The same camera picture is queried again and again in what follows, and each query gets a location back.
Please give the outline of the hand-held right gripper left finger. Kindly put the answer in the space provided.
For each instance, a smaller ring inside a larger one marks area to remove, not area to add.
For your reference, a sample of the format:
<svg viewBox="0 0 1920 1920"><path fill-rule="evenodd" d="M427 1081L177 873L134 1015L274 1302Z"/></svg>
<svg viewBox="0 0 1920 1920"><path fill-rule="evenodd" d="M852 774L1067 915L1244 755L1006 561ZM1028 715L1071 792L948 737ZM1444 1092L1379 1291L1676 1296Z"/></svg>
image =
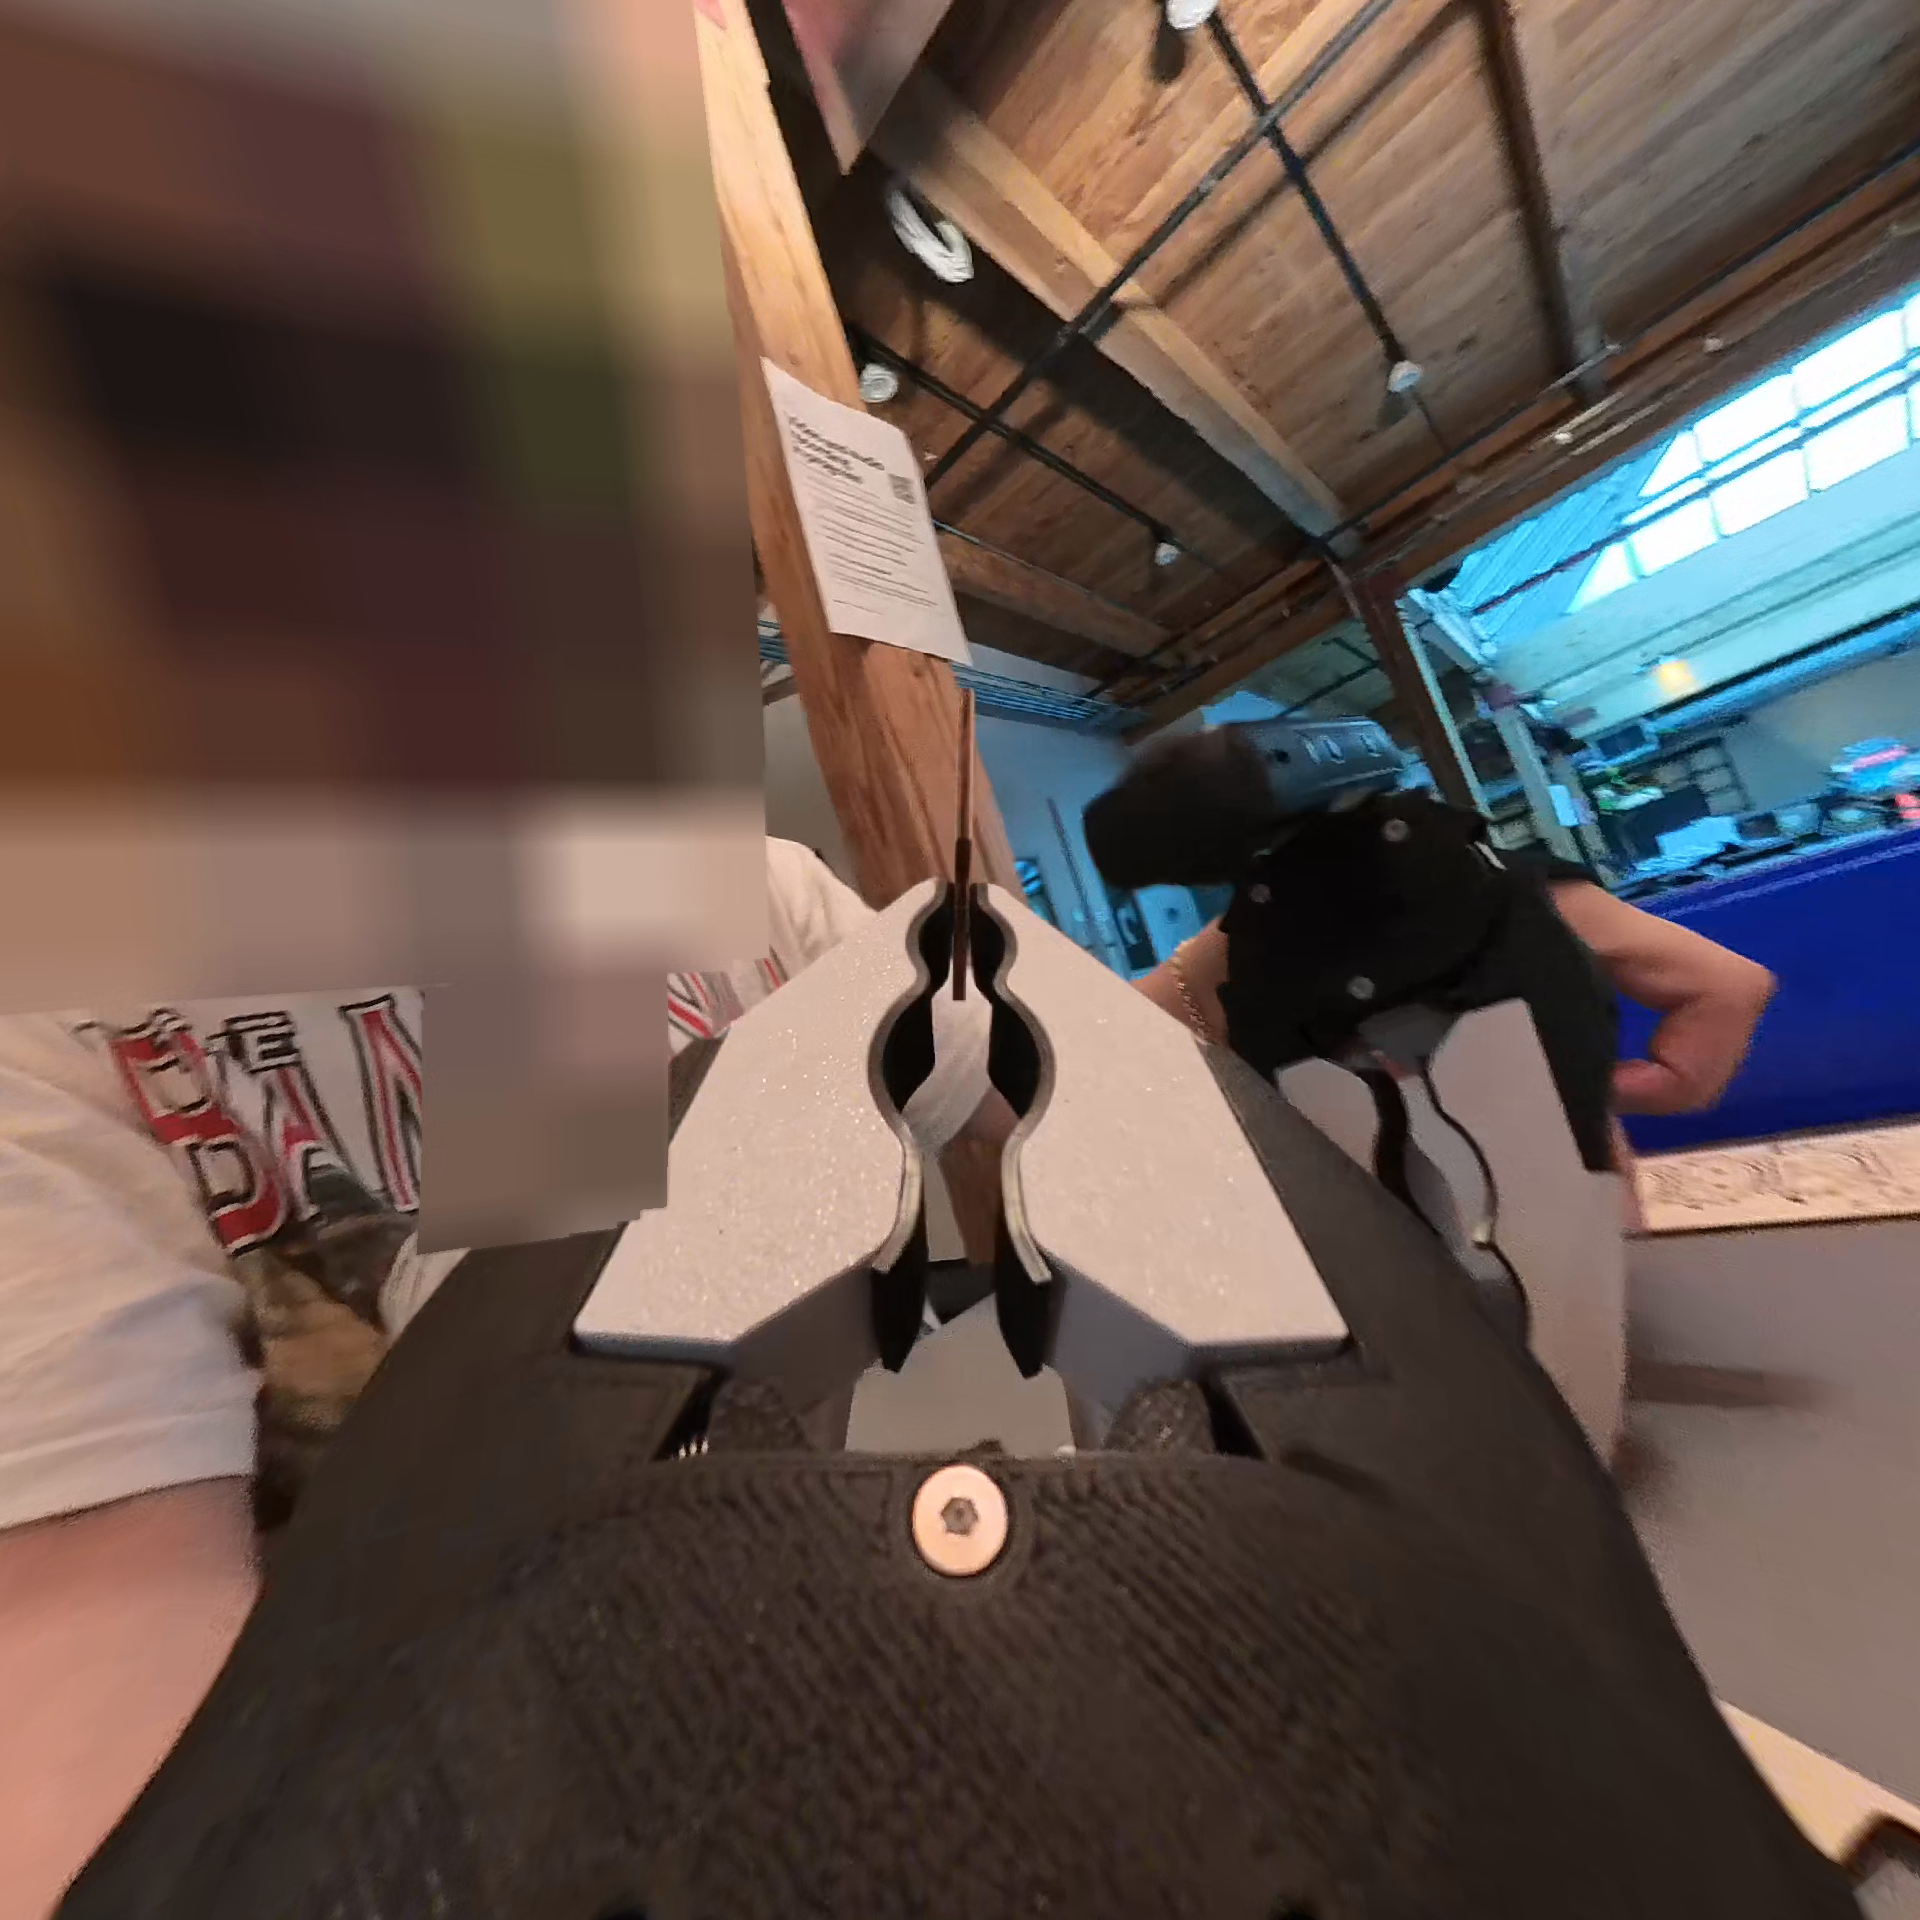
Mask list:
<svg viewBox="0 0 1920 1920"><path fill-rule="evenodd" d="M597 1356L765 1384L828 1451L925 1302L929 1087L954 1006L954 886L925 879L731 1024L667 1148L661 1208L574 1320Z"/></svg>

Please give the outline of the blue plastic bin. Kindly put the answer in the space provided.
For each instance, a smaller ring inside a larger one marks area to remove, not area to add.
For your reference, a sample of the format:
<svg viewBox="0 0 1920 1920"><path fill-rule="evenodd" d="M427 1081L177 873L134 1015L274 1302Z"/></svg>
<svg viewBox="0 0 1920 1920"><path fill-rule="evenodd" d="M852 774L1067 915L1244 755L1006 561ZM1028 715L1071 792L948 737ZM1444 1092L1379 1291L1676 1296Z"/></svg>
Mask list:
<svg viewBox="0 0 1920 1920"><path fill-rule="evenodd" d="M1718 1104L1631 1117L1644 1155L1917 1116L1917 830L1860 833L1641 902L1775 976Z"/></svg>

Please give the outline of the person's right forearm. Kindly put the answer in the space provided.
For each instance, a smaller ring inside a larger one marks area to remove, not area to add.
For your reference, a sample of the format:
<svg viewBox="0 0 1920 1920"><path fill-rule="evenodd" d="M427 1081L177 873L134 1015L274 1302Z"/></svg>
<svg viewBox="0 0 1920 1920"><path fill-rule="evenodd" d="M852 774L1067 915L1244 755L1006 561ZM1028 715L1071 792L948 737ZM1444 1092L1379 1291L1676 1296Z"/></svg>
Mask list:
<svg viewBox="0 0 1920 1920"><path fill-rule="evenodd" d="M226 1663L258 1591L246 1479L3 1534L3 1915L50 1915Z"/></svg>

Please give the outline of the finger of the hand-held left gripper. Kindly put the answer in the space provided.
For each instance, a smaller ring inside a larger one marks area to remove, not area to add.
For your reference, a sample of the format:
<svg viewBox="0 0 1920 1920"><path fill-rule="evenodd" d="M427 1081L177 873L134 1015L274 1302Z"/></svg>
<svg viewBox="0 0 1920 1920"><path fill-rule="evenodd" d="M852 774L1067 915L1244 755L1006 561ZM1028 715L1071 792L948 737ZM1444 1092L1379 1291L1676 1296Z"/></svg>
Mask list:
<svg viewBox="0 0 1920 1920"><path fill-rule="evenodd" d="M1444 1105L1426 1046L1357 1046L1281 1070L1281 1092L1446 1248L1478 1246L1478 1148Z"/></svg>
<svg viewBox="0 0 1920 1920"><path fill-rule="evenodd" d="M1478 1149L1478 1246L1521 1289L1526 1347L1593 1451L1626 1425L1626 1195L1588 1169L1529 1008L1463 1015L1435 1052L1435 1111Z"/></svg>

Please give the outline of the wooden puzzle sheet arch parts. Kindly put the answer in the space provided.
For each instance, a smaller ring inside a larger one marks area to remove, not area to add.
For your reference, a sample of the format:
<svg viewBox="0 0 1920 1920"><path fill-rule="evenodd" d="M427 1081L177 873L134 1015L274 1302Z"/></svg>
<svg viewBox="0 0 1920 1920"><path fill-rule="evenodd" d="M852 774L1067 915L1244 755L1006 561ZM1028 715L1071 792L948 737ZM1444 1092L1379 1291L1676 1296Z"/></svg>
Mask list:
<svg viewBox="0 0 1920 1920"><path fill-rule="evenodd" d="M1644 1235L1917 1219L1917 1123L1676 1149L1634 1182Z"/></svg>

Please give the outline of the grey desk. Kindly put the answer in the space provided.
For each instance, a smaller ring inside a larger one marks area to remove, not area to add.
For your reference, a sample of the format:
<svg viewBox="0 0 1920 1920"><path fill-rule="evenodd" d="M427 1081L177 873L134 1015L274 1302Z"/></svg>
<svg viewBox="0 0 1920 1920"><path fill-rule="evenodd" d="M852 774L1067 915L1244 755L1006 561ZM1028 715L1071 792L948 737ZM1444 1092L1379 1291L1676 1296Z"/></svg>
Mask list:
<svg viewBox="0 0 1920 1920"><path fill-rule="evenodd" d="M1638 1239L1627 1358L1627 1507L1713 1691L1916 1804L1916 1220Z"/></svg>

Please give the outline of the white printed paper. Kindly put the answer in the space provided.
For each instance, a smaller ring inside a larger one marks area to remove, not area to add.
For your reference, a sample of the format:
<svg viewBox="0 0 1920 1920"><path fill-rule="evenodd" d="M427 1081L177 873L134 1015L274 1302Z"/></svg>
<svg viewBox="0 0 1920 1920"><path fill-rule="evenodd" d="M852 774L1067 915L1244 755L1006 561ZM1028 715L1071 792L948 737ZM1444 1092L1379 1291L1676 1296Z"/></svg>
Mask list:
<svg viewBox="0 0 1920 1920"><path fill-rule="evenodd" d="M831 633L969 665L905 433L761 358L812 577Z"/></svg>

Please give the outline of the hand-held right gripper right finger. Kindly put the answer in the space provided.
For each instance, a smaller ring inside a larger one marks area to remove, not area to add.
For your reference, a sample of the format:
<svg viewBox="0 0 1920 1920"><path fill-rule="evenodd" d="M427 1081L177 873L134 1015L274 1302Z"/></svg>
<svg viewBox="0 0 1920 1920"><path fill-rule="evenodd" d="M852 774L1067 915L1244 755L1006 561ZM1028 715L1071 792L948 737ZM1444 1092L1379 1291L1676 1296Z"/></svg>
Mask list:
<svg viewBox="0 0 1920 1920"><path fill-rule="evenodd" d="M1201 1040L996 885L981 888L999 1328L1098 1448L1134 1392L1325 1360L1348 1324Z"/></svg>

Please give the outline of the person's left forearm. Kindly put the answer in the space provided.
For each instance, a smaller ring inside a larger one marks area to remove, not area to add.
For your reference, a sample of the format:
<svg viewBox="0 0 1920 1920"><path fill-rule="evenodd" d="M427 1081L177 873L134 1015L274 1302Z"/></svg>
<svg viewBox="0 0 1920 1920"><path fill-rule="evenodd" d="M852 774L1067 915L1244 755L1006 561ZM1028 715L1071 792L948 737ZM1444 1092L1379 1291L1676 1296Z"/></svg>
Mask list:
<svg viewBox="0 0 1920 1920"><path fill-rule="evenodd" d="M1218 920L1202 925L1134 980L1134 988L1207 1044L1228 1044L1221 988L1230 976L1230 944Z"/></svg>

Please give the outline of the person's left hand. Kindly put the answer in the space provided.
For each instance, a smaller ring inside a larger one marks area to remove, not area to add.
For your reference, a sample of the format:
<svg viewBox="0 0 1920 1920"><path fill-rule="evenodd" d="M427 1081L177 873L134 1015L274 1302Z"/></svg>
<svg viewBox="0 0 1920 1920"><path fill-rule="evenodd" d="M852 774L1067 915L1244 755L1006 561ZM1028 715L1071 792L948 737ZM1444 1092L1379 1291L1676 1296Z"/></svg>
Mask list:
<svg viewBox="0 0 1920 1920"><path fill-rule="evenodd" d="M1658 1017L1647 1049L1614 1071L1617 1112L1713 1109L1745 1064L1773 999L1773 973L1593 881L1555 879L1550 895L1617 991Z"/></svg>

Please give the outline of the cross-shaped wooden piece diamond print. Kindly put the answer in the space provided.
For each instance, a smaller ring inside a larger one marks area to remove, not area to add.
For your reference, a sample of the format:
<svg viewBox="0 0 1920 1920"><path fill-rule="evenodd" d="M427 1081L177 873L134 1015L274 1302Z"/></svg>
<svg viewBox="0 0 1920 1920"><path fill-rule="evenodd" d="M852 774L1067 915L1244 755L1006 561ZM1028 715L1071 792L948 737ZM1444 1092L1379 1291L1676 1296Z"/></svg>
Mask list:
<svg viewBox="0 0 1920 1920"><path fill-rule="evenodd" d="M965 1000L971 973L969 911L973 900L973 827L975 827L975 695L961 689L955 737L955 821L950 853L950 997Z"/></svg>

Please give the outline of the thick wooden beam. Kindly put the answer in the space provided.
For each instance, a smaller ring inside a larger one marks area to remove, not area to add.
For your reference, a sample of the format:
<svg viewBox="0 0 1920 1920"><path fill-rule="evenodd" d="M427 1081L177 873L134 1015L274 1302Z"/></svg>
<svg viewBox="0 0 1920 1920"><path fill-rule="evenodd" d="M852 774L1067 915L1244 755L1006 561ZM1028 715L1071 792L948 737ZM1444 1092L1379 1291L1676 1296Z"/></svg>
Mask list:
<svg viewBox="0 0 1920 1920"><path fill-rule="evenodd" d="M957 779L969 769L973 870L1015 892L1017 862L991 781L978 751L957 756L966 704L954 669L830 627L761 361L841 403L857 397L854 365L750 11L738 3L698 3L693 17L754 557L857 888L874 905L889 905L917 879L954 875Z"/></svg>

